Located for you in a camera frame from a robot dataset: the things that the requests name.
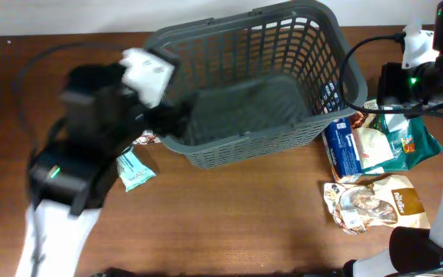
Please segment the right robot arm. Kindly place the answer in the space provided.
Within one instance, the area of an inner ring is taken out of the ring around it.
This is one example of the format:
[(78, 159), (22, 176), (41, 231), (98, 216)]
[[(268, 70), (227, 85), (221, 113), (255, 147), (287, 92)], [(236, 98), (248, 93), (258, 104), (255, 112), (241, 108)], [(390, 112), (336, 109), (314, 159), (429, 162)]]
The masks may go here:
[(443, 193), (436, 220), (429, 223), (403, 172), (436, 156), (441, 144), (422, 119), (443, 118), (443, 1), (435, 28), (411, 24), (391, 40), (401, 46), (401, 62), (383, 65), (374, 100), (353, 105), (352, 129), (366, 174), (387, 173), (385, 196), (359, 194), (349, 208), (363, 225), (390, 224), (388, 248), (369, 259), (351, 260), (345, 276), (443, 275)]

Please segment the green snack bag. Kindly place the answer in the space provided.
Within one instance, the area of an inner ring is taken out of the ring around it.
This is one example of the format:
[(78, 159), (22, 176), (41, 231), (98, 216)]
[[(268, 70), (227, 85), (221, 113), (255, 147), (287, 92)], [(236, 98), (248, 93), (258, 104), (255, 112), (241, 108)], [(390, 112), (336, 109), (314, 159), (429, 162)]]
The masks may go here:
[(349, 121), (366, 175), (409, 171), (443, 152), (420, 117), (356, 112)]

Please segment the blue tissue box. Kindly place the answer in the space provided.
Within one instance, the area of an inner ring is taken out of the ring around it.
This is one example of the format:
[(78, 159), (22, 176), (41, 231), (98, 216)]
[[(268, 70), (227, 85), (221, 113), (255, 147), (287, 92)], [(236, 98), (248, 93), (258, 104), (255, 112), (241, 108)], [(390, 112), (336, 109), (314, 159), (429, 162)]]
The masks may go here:
[[(335, 82), (321, 87), (320, 104), (322, 114), (341, 110)], [(356, 182), (362, 176), (362, 169), (349, 118), (334, 119), (321, 136), (335, 181), (345, 184)]]

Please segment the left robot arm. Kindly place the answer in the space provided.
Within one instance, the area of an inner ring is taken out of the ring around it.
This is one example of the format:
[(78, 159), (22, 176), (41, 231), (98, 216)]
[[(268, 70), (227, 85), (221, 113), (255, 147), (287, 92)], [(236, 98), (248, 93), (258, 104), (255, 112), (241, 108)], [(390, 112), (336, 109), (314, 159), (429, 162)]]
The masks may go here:
[(181, 62), (159, 48), (122, 49), (119, 62), (72, 69), (65, 114), (34, 144), (25, 168), (29, 206), (19, 276), (72, 276), (120, 176), (117, 160), (143, 132), (181, 136), (193, 98), (163, 102)]

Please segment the grey plastic shopping basket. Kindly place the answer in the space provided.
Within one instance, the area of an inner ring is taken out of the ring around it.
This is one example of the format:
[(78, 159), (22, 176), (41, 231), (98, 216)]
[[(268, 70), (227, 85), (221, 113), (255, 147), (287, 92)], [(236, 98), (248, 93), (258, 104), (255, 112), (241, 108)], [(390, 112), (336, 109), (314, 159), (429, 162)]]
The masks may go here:
[(317, 1), (291, 1), (159, 29), (147, 48), (179, 65), (163, 100), (195, 105), (163, 144), (199, 168), (308, 144), (368, 96), (338, 21)]

